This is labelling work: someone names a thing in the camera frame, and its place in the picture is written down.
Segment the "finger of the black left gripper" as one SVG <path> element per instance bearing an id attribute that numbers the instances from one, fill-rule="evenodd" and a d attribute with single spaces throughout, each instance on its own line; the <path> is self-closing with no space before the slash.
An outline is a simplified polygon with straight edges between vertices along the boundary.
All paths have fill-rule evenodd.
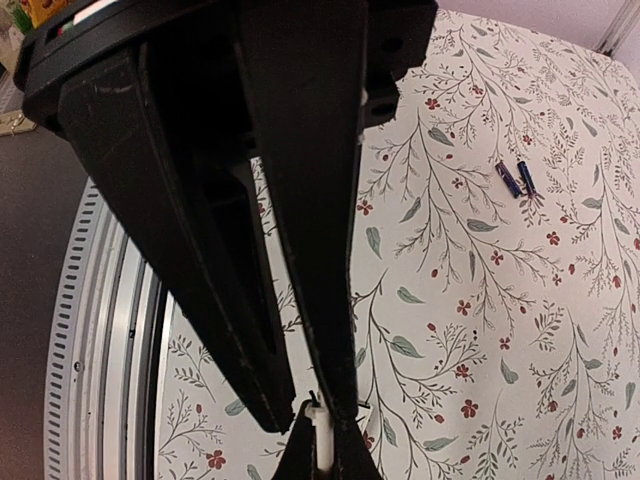
<path id="1" fill-rule="evenodd" d="M 238 58 L 280 243 L 338 422 L 357 412 L 349 267 L 367 20 L 363 1 L 238 7 Z"/>
<path id="2" fill-rule="evenodd" d="M 159 87 L 148 42 L 66 81 L 63 130 L 82 166 L 261 428 L 290 428 L 295 396 L 251 164 Z"/>

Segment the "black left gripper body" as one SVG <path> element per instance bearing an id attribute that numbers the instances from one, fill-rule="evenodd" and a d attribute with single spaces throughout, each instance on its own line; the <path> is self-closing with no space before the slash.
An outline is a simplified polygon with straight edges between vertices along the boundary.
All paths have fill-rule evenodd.
<path id="1" fill-rule="evenodd" d="M 59 137 L 62 85 L 95 62 L 120 49 L 159 38 L 161 63 L 170 58 L 189 89 L 198 80 L 224 89 L 223 109 L 242 96 L 236 49 L 238 21 L 252 14 L 267 33 L 285 16 L 282 1 L 76 1 L 28 33 L 23 40 L 14 85 L 23 93 L 27 118 Z M 420 66 L 434 26 L 434 1 L 368 1 L 366 127 L 389 121 L 399 98 L 396 81 Z"/>

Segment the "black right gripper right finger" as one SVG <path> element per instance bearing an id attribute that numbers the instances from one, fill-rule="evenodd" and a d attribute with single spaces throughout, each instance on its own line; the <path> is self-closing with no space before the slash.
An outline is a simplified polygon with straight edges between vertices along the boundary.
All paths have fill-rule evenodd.
<path id="1" fill-rule="evenodd" d="M 332 479 L 381 480 L 364 437 L 354 419 L 339 420 L 334 426 Z"/>

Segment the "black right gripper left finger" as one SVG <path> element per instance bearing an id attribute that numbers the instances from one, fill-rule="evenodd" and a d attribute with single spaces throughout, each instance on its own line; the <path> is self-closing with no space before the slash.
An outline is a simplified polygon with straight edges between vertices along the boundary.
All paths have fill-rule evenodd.
<path id="1" fill-rule="evenodd" d="M 273 480 L 313 480 L 317 478 L 315 430 L 304 414 L 294 422 Z"/>

